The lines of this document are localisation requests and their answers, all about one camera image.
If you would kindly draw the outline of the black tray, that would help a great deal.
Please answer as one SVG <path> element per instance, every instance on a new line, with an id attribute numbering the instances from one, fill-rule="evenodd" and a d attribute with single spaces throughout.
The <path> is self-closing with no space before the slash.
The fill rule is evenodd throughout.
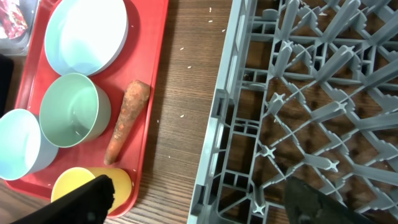
<path id="1" fill-rule="evenodd" d="M 1 116 L 4 115 L 6 107 L 7 95 L 11 83 L 14 62 L 9 57 L 1 54 L 0 57 L 0 107 Z"/>

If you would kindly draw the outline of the clear plastic bin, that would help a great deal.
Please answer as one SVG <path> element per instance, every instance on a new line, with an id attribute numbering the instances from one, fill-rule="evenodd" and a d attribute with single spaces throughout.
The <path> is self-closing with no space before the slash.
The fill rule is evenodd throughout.
<path id="1" fill-rule="evenodd" d="M 1 54 L 7 56 L 26 56 L 29 49 L 32 30 L 37 15 L 40 0 L 11 0 L 18 3 L 28 25 L 25 33 L 16 38 L 8 39 L 1 25 Z"/>

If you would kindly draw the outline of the orange carrot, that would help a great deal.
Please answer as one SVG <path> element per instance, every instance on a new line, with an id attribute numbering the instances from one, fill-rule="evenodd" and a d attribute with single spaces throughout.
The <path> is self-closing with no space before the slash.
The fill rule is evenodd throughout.
<path id="1" fill-rule="evenodd" d="M 111 165 L 116 159 L 129 136 L 135 120 L 149 101 L 150 86 L 142 81 L 133 80 L 128 84 L 118 120 L 104 155 L 104 164 Z"/>

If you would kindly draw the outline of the red foil wrapper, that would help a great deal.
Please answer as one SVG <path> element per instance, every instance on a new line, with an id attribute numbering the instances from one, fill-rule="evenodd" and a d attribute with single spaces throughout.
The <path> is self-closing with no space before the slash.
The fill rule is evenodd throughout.
<path id="1" fill-rule="evenodd" d="M 22 36 L 28 28 L 18 3 L 1 0 L 1 25 L 8 39 Z"/>

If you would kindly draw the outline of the grey dishwasher rack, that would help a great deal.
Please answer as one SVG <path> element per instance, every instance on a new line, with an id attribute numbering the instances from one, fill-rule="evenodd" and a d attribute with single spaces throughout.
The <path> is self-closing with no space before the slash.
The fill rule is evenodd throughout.
<path id="1" fill-rule="evenodd" d="M 234 1 L 189 223 L 285 223 L 302 179 L 397 222 L 397 2 Z"/>

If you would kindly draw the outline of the light blue bowl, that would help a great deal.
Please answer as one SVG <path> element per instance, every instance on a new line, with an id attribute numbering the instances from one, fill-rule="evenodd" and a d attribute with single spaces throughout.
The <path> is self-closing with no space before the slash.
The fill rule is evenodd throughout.
<path id="1" fill-rule="evenodd" d="M 1 118 L 1 178 L 17 180 L 48 167 L 58 147 L 43 135 L 39 117 L 14 109 Z"/>

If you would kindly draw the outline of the mint green bowl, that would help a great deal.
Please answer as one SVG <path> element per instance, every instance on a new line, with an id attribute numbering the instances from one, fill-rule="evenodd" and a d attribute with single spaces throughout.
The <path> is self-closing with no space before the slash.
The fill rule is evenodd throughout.
<path id="1" fill-rule="evenodd" d="M 111 103 L 87 76 L 71 73 L 56 79 L 42 99 L 39 113 L 46 139 L 61 148 L 99 137 L 111 118 Z"/>

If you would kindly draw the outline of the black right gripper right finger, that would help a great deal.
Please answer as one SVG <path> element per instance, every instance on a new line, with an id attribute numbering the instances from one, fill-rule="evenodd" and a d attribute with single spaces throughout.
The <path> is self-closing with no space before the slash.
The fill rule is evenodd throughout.
<path id="1" fill-rule="evenodd" d="M 290 224 L 373 224 L 296 177 L 287 179 L 284 207 Z"/>

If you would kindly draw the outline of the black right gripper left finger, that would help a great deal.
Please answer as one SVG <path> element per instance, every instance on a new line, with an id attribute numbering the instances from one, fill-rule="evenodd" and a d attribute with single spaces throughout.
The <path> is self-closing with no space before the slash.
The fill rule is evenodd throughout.
<path id="1" fill-rule="evenodd" d="M 114 193 L 111 178 L 100 175 L 12 224 L 103 224 Z"/>

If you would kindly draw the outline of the light blue plate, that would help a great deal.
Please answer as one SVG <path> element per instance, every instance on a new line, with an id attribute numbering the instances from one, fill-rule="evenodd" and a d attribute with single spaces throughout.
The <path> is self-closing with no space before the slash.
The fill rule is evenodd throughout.
<path id="1" fill-rule="evenodd" d="M 61 76 L 102 72 L 124 47 L 128 25 L 123 0 L 62 0 L 45 31 L 47 61 Z"/>

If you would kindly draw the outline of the yellow plastic cup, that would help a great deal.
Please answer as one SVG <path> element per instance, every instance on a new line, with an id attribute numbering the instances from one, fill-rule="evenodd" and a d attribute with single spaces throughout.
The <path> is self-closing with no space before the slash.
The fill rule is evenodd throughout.
<path id="1" fill-rule="evenodd" d="M 119 168 L 106 167 L 73 167 L 63 172 L 56 180 L 51 194 L 51 202 L 58 200 L 64 195 L 81 187 L 83 184 L 95 179 L 100 175 L 107 175 L 113 182 L 114 202 L 108 213 L 124 204 L 131 194 L 134 183 L 127 172 Z"/>

